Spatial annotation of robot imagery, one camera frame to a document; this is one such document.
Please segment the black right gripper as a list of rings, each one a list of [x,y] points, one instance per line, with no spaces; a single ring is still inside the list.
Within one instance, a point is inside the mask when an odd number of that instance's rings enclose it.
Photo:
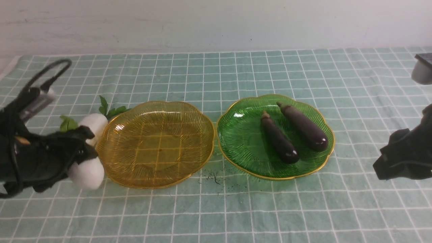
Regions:
[[[431,128],[400,129],[393,132],[373,169],[379,180],[430,179]]]

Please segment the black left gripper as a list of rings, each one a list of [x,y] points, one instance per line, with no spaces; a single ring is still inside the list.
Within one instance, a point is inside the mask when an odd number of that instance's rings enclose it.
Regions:
[[[84,159],[85,140],[93,138],[85,126],[51,134],[31,133],[18,115],[1,112],[1,198],[11,198],[24,189],[42,193],[69,179],[76,159]]]

